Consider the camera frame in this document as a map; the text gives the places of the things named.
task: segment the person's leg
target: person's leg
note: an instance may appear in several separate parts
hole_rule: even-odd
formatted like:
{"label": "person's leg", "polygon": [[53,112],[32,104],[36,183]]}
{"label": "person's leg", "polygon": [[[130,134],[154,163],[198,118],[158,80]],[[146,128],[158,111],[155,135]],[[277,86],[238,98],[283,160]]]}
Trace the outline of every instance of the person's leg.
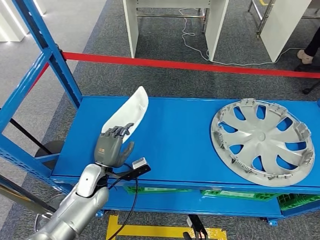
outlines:
{"label": "person's leg", "polygon": [[300,50],[297,56],[300,59],[303,64],[312,64],[313,57],[320,47],[320,27],[315,32],[312,40],[305,49]]}
{"label": "person's leg", "polygon": [[312,40],[304,50],[306,55],[314,57],[320,47],[320,27],[313,36]]}

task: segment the red rope barrier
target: red rope barrier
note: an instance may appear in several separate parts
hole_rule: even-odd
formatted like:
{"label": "red rope barrier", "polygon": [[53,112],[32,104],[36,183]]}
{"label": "red rope barrier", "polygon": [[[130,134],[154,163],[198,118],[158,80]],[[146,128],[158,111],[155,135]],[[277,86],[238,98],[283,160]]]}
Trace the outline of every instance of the red rope barrier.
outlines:
{"label": "red rope barrier", "polygon": [[41,70],[41,72],[36,77],[35,81],[34,81],[34,83],[29,88],[29,90],[28,91],[28,94],[31,91],[31,89],[32,89],[48,68],[49,67],[49,63],[46,63],[42,70]]}
{"label": "red rope barrier", "polygon": [[266,75],[292,78],[309,78],[320,79],[320,73],[288,71],[278,69],[264,69],[251,67],[236,67],[236,66],[220,66],[214,64],[200,64],[180,61],[153,60],[142,58],[130,58],[122,56],[106,56],[96,54],[85,54],[76,52],[63,52],[63,56],[67,60],[85,61],[105,64],[122,64],[131,66],[167,68],[167,69],[184,69],[207,72],[231,73],[231,74],[250,74],[250,75]]}

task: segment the white floor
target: white floor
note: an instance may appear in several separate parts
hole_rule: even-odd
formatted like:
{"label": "white floor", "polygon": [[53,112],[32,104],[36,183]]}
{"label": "white floor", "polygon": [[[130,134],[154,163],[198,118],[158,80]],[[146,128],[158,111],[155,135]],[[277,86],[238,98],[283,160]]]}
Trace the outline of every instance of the white floor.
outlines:
{"label": "white floor", "polygon": [[[106,0],[43,0],[47,13],[43,17],[55,40],[66,52],[82,52]],[[0,43],[0,106],[22,79],[39,54],[29,34],[22,42]],[[72,71],[76,62],[69,62]],[[64,90],[48,68],[14,115],[14,119],[41,141],[47,131]],[[34,155],[38,147],[11,125],[4,134]],[[0,158],[0,174],[21,185],[26,173]],[[0,229],[12,202],[0,195]]]}

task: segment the green plastic crate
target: green plastic crate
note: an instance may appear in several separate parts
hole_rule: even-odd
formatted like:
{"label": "green plastic crate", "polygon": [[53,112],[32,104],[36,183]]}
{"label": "green plastic crate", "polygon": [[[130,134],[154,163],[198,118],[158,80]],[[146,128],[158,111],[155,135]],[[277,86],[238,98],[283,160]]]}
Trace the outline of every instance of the green plastic crate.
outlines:
{"label": "green plastic crate", "polygon": [[281,193],[255,193],[255,192],[239,192],[239,191],[214,191],[214,190],[201,190],[201,193],[205,196],[211,197],[227,197],[237,199],[252,199],[259,201],[269,201],[274,197],[278,197]]}
{"label": "green plastic crate", "polygon": [[320,195],[291,193],[282,194],[278,197],[280,209],[282,211],[309,204],[317,200],[320,200]]}
{"label": "green plastic crate", "polygon": [[[135,194],[135,186],[124,186],[124,188],[129,194]],[[179,188],[159,188],[159,187],[138,187],[139,194],[150,194],[150,193],[182,193],[190,192],[192,189],[179,189]]]}

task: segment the white panel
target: white panel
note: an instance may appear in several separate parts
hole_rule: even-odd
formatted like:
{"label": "white panel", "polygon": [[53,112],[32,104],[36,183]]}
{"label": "white panel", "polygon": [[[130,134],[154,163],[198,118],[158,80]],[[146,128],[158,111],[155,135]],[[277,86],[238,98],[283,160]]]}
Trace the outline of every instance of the white panel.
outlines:
{"label": "white panel", "polygon": [[209,8],[217,0],[135,0],[137,8]]}
{"label": "white panel", "polygon": [[228,3],[229,0],[214,0],[210,6],[208,25],[205,31],[210,61],[214,60]]}
{"label": "white panel", "polygon": [[45,7],[43,0],[33,0],[33,2],[35,4],[35,7],[41,15],[45,14],[47,12],[47,9]]}
{"label": "white panel", "polygon": [[310,2],[278,0],[274,4],[260,35],[272,62],[277,60]]}
{"label": "white panel", "polygon": [[21,41],[25,35],[15,23],[5,4],[6,2],[0,0],[0,27],[2,28],[2,35],[5,34],[12,42]]}
{"label": "white panel", "polygon": [[28,27],[25,24],[25,22],[23,20],[23,18],[20,16],[20,14],[18,12],[18,10],[17,10],[17,8],[14,5],[14,3],[11,0],[0,0],[1,2],[6,2],[6,4],[9,7],[9,9],[11,11],[11,13],[14,16],[11,16],[13,18],[15,18],[17,23],[16,21],[14,21],[16,24],[19,24],[21,29],[20,31],[23,31],[24,33],[27,34],[29,32],[29,30],[28,29]]}
{"label": "white panel", "polygon": [[7,17],[0,12],[0,35],[1,42],[20,42],[24,35],[19,31],[18,35],[14,31],[12,26],[7,21]]}
{"label": "white panel", "polygon": [[137,0],[123,0],[123,8],[125,9],[125,22],[127,24],[131,58],[134,58],[136,54],[137,43],[138,42],[139,36],[136,1]]}
{"label": "white panel", "polygon": [[320,0],[312,0],[308,6],[309,9],[320,9]]}

